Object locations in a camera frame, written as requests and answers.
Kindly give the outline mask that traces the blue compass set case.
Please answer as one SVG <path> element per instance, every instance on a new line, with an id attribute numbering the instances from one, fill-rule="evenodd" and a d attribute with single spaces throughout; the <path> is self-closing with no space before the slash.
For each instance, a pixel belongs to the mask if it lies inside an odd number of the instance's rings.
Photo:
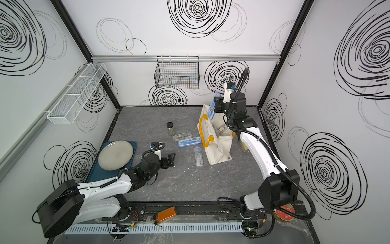
<path id="1" fill-rule="evenodd" d="M 214 95 L 214 98 L 220 98 L 220 97 L 222 97 L 222 95 L 219 92 L 216 92 Z M 214 98 L 212 100 L 212 103 L 211 103 L 209 110 L 208 110 L 208 113 L 207 113 L 208 118 L 211 120 L 215 116 L 215 111 L 214 111 L 215 110 L 215 100 L 214 100 Z"/>

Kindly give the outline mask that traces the cream canvas bag yellow handles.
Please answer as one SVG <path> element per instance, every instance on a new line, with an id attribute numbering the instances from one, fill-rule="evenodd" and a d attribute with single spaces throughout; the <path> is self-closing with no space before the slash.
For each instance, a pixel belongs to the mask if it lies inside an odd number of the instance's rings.
<path id="1" fill-rule="evenodd" d="M 225 124 L 223 113 L 216 113 L 211 119 L 209 109 L 209 105 L 203 105 L 197 128 L 208 163 L 213 166 L 232 159 L 230 150 L 235 132 Z"/>

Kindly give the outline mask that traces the large blue mifly compass case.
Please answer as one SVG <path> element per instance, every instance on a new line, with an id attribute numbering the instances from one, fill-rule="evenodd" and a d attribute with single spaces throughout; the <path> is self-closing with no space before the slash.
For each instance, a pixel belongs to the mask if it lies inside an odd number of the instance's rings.
<path id="1" fill-rule="evenodd" d="M 202 144 L 202 139 L 200 137 L 192 137 L 192 138 L 178 141 L 178 146 L 180 148 L 199 145 L 199 144 Z"/>

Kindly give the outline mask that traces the clear compass case green label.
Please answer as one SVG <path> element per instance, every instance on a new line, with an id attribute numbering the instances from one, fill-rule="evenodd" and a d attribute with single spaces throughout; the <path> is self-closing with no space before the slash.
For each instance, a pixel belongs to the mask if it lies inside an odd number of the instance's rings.
<path id="1" fill-rule="evenodd" d="M 174 135 L 172 137 L 172 141 L 177 142 L 180 140 L 186 140 L 186 139 L 190 139 L 190 138 L 192 138 L 191 132 L 185 132 L 185 133 Z"/>

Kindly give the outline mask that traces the clear blue compass case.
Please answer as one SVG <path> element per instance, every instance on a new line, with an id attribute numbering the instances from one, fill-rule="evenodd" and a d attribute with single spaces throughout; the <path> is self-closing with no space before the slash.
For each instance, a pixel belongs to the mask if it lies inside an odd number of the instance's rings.
<path id="1" fill-rule="evenodd" d="M 202 151 L 200 147 L 195 147 L 195 160 L 196 160 L 196 166 L 201 167 L 203 166 L 203 157 L 202 157 Z"/>

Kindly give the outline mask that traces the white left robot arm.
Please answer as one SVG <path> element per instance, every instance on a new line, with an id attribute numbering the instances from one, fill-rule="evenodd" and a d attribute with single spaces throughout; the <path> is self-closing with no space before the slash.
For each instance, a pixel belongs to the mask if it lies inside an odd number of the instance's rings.
<path id="1" fill-rule="evenodd" d="M 93 219 L 126 219 L 130 204 L 124 195 L 144 187 L 160 169 L 173 167 L 175 158 L 175 153 L 166 157 L 149 153 L 138 165 L 121 170 L 115 177 L 92 183 L 65 181 L 37 207 L 44 237 L 56 237 L 75 224 Z"/>

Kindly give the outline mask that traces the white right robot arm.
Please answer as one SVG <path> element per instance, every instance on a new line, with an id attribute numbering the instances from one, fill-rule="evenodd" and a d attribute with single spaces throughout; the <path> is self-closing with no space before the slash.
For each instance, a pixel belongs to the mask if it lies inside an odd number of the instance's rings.
<path id="1" fill-rule="evenodd" d="M 300 177 L 279 160 L 256 122 L 247 115 L 245 95 L 228 89 L 214 102 L 214 111 L 226 116 L 227 127 L 248 147 L 264 179 L 256 192 L 242 197 L 245 208 L 272 210 L 296 201 Z"/>

